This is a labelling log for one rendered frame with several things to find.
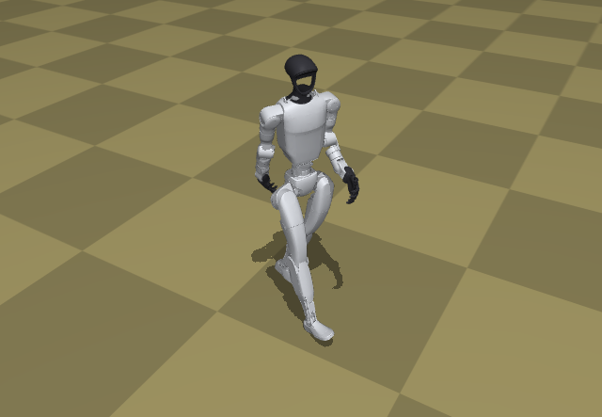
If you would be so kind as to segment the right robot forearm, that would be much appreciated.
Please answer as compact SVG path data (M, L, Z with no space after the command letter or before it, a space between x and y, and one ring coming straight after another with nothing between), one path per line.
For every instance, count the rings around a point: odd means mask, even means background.
M259 179L262 182L262 177L265 174L268 174L269 176L269 162L271 161L271 159L267 159L267 158L260 158L260 149L261 149L261 143L258 146L257 149L257 156L256 156L256 172L255 172L255 177L257 179Z

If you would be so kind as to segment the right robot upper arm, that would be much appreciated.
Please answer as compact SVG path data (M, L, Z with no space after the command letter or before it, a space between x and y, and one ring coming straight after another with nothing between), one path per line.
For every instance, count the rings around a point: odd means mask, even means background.
M276 127L282 121L283 110L280 104L269 105L260 112L260 158L271 159L275 153L275 145L272 144Z

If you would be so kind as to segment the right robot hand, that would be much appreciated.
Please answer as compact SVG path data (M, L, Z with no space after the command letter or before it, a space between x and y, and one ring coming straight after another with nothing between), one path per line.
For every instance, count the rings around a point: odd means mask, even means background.
M274 183L269 183L270 177L268 176L268 174L263 175L262 177L262 182L258 179L258 182L262 184L263 187L265 187L267 190L271 191L272 193L274 193L276 191L277 185L275 187L272 187L272 185Z

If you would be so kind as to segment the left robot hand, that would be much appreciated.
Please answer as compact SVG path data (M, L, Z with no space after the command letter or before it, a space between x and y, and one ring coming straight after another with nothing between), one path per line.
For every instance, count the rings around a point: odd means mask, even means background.
M353 170L350 167L344 167L345 175L343 177L343 182L348 184L348 190L351 194L350 198L346 203L351 204L355 201L356 196L358 195L359 186L358 186L358 178L354 174Z

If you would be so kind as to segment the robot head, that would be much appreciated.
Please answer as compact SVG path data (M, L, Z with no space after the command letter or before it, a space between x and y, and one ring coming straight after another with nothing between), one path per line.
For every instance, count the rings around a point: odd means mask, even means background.
M286 100L292 98L292 96L298 97L298 100L291 99L290 101L296 104L306 104L311 100L311 91L314 88L316 73L318 71L314 62L307 56L294 55L291 56L285 63L285 71L291 77L293 83L293 92L288 95ZM296 80L312 76L310 86L301 84L297 85ZM307 95L309 94L309 97Z

